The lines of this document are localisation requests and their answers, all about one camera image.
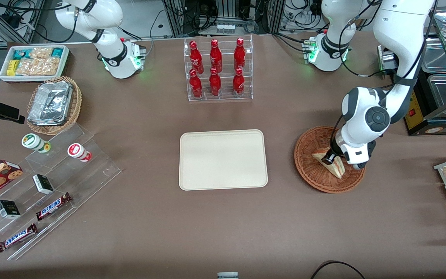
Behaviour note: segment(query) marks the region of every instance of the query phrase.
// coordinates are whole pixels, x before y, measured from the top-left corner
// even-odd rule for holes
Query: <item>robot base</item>
[[[309,41],[302,43],[303,51],[310,51],[311,53],[304,53],[304,62],[306,64],[315,65],[321,71],[335,71],[342,65],[342,61],[338,58],[339,52],[333,54],[337,58],[331,58],[329,54],[322,49],[321,40],[324,34],[319,34],[316,37],[309,38]],[[343,55],[343,59],[347,57],[348,49]]]
[[[144,69],[146,49],[141,49],[139,45],[132,42],[125,41],[124,44],[127,46],[127,55],[118,66],[108,67],[108,64],[103,60],[106,70],[115,78],[128,78]]]

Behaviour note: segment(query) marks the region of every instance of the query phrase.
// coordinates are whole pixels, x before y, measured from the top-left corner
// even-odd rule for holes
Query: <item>red and white bottle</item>
[[[233,67],[235,71],[240,67],[244,69],[245,66],[245,49],[244,49],[244,39],[237,39],[237,47],[233,53],[234,64]]]
[[[211,85],[211,94],[214,97],[218,97],[221,93],[221,78],[218,75],[218,70],[216,69],[216,67],[211,67],[209,85]]]
[[[192,90],[192,95],[196,99],[202,98],[202,83],[199,77],[197,76],[197,72],[194,69],[190,69],[189,71],[190,79],[190,88]]]
[[[215,67],[218,73],[223,71],[223,59],[221,58],[221,50],[218,46],[218,40],[211,40],[211,53],[209,53],[209,58],[211,58],[211,67]]]
[[[235,76],[233,77],[233,95],[237,98],[242,97],[244,94],[244,77],[242,76],[242,68],[238,68],[235,71]]]
[[[197,71],[197,74],[204,73],[204,67],[202,65],[202,55],[201,52],[197,49],[197,43],[195,41],[191,41],[190,45],[190,63],[192,64],[192,68]]]
[[[68,148],[69,156],[77,158],[82,162],[87,162],[92,159],[92,154],[85,150],[85,148],[79,143],[72,143]]]

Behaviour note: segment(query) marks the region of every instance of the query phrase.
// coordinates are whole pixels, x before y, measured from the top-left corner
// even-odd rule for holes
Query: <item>snickers bar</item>
[[[23,240],[25,237],[37,233],[37,226],[32,223],[30,227],[26,228],[25,230],[17,233],[13,237],[7,239],[6,241],[0,242],[0,253],[8,249],[11,245],[14,245],[18,241]]]
[[[56,201],[45,207],[43,210],[37,212],[36,213],[37,221],[42,220],[44,217],[50,215],[55,210],[57,210],[58,208],[60,208],[62,205],[64,205],[69,201],[71,201],[71,196],[69,195],[68,192],[66,192],[63,196],[60,196],[60,198],[58,198]]]

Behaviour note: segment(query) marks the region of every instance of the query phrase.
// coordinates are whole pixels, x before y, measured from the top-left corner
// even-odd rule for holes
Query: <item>small black box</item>
[[[20,212],[16,208],[14,201],[0,200],[0,214],[6,219],[17,219],[20,217]]]
[[[55,190],[53,189],[53,186],[51,186],[49,179],[42,174],[36,174],[32,177],[32,179],[34,179],[34,184],[37,187],[37,191],[43,194],[49,195]]]

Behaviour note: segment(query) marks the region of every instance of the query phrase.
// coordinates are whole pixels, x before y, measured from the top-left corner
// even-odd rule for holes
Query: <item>white tray of snacks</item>
[[[1,67],[7,83],[47,81],[62,75],[69,49],[63,45],[12,46]]]

